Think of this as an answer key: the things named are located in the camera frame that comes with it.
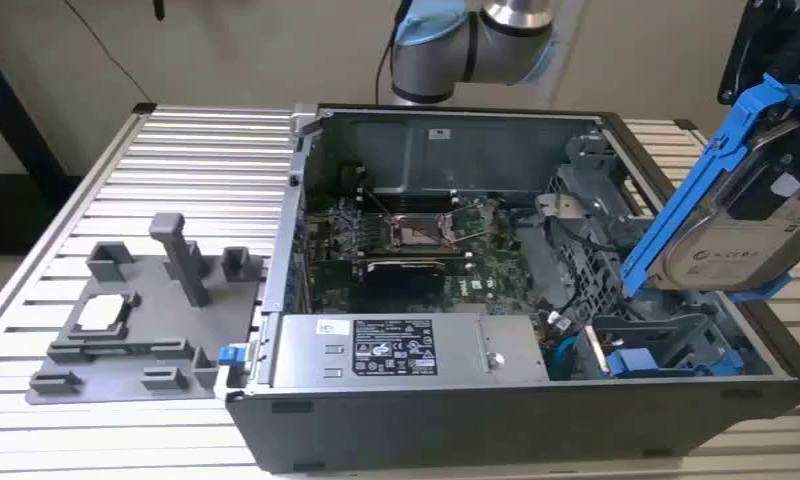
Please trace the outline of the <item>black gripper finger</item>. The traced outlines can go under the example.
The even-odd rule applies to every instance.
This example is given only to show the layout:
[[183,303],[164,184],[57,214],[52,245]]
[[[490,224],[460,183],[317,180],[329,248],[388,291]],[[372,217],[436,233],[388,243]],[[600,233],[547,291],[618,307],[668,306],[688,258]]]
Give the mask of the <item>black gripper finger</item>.
[[778,136],[755,148],[752,172],[727,207],[736,220],[767,220],[800,189],[800,106],[768,133]]

